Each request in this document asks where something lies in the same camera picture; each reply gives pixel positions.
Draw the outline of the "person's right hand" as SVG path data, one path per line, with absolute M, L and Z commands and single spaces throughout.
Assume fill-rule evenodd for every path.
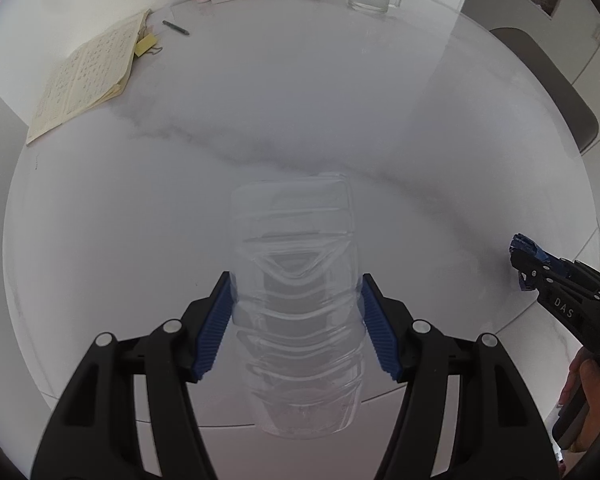
M 554 430 L 562 450 L 585 452 L 600 435 L 600 366 L 581 348 L 569 365 L 557 407 L 562 421 Z

